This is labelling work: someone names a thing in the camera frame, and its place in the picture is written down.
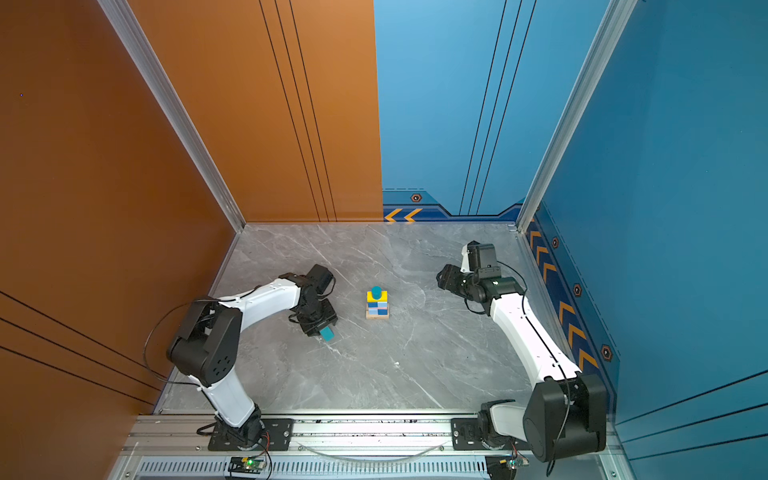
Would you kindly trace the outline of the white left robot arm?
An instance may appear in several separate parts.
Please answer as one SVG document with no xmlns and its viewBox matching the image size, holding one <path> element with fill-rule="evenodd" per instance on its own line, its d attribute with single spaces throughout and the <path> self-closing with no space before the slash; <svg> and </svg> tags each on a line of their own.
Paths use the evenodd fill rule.
<svg viewBox="0 0 768 480">
<path fill-rule="evenodd" d="M 215 421 L 203 431 L 216 443 L 252 450 L 267 437 L 260 407 L 236 371 L 243 333 L 286 313 L 306 336 L 330 339 L 338 321 L 330 301 L 334 286 L 333 273 L 316 264 L 306 274 L 286 273 L 244 293 L 189 303 L 166 356 L 213 407 Z"/>
</svg>

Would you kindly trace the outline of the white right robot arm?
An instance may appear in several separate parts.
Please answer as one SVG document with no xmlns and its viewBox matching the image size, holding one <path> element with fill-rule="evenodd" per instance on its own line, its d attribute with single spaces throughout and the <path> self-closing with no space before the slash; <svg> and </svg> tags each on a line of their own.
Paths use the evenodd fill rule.
<svg viewBox="0 0 768 480">
<path fill-rule="evenodd" d="M 496 400 L 481 406 L 478 429 L 485 446 L 501 449 L 521 440 L 548 464 L 603 450 L 607 389 L 599 376 L 583 373 L 560 350 L 534 315 L 523 286 L 510 277 L 482 278 L 450 264 L 436 281 L 439 288 L 482 305 L 529 377 L 532 393 L 525 405 Z"/>
</svg>

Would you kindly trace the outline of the teal wood block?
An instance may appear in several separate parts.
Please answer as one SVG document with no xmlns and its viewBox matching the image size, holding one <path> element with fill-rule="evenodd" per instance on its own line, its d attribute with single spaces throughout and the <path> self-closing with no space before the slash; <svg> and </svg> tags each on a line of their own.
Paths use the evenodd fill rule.
<svg viewBox="0 0 768 480">
<path fill-rule="evenodd" d="M 333 331 L 332 331 L 330 326 L 324 327 L 320 331 L 320 335 L 323 338 L 323 340 L 326 341 L 326 342 L 330 342 L 330 341 L 332 341 L 334 339 L 334 333 L 333 333 Z"/>
</svg>

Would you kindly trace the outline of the yellow wood block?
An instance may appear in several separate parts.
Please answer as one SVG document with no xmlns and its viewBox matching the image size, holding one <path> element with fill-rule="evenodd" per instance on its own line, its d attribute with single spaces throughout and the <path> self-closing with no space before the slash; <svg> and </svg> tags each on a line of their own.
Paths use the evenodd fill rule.
<svg viewBox="0 0 768 480">
<path fill-rule="evenodd" d="M 388 292 L 386 290 L 381 291 L 368 291 L 366 296 L 366 301 L 369 304 L 387 304 L 388 303 Z"/>
</svg>

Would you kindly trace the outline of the natural wood block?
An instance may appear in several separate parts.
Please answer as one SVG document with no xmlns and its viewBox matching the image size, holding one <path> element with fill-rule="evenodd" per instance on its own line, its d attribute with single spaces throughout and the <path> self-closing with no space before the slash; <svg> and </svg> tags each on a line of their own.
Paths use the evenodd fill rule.
<svg viewBox="0 0 768 480">
<path fill-rule="evenodd" d="M 386 315 L 376 314 L 376 315 L 374 315 L 374 314 L 371 314 L 370 312 L 366 313 L 366 319 L 378 320 L 378 319 L 389 319 L 389 318 L 390 318 L 389 314 L 386 314 Z"/>
</svg>

